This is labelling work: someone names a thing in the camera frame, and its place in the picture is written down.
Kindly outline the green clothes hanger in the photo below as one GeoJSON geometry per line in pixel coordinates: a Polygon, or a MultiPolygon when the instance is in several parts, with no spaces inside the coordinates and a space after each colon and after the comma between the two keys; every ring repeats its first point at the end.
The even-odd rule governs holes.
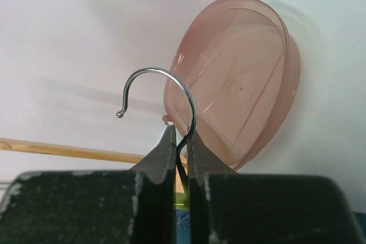
{"type": "Polygon", "coordinates": [[[173,123],[180,133],[182,140],[177,145],[177,175],[180,178],[182,190],[176,194],[176,206],[179,210],[187,211],[189,208],[188,190],[188,146],[187,140],[193,135],[197,124],[197,108],[189,85],[184,81],[177,69],[166,70],[160,67],[148,66],[134,71],[126,80],[122,92],[121,110],[116,117],[122,118],[128,110],[129,91],[132,83],[143,74],[154,73],[166,77],[164,87],[164,108],[166,114],[163,121],[173,123]]]}

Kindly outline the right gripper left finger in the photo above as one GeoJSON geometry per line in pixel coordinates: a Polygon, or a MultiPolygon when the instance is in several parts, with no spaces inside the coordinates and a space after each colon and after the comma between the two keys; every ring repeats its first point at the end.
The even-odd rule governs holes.
{"type": "Polygon", "coordinates": [[[176,130],[128,170],[31,171],[1,202],[2,243],[175,243],[176,130]]]}

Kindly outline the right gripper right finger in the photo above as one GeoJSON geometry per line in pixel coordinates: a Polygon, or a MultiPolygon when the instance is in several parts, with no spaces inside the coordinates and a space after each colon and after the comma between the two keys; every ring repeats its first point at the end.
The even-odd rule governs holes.
{"type": "Polygon", "coordinates": [[[322,176],[240,174],[187,140],[191,243],[364,243],[339,186],[322,176]]]}

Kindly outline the blue t shirt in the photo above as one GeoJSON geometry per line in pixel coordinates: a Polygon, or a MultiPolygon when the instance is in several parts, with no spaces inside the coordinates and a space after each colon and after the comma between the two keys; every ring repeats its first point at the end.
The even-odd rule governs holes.
{"type": "Polygon", "coordinates": [[[190,220],[186,210],[176,210],[176,244],[190,244],[190,220]]]}

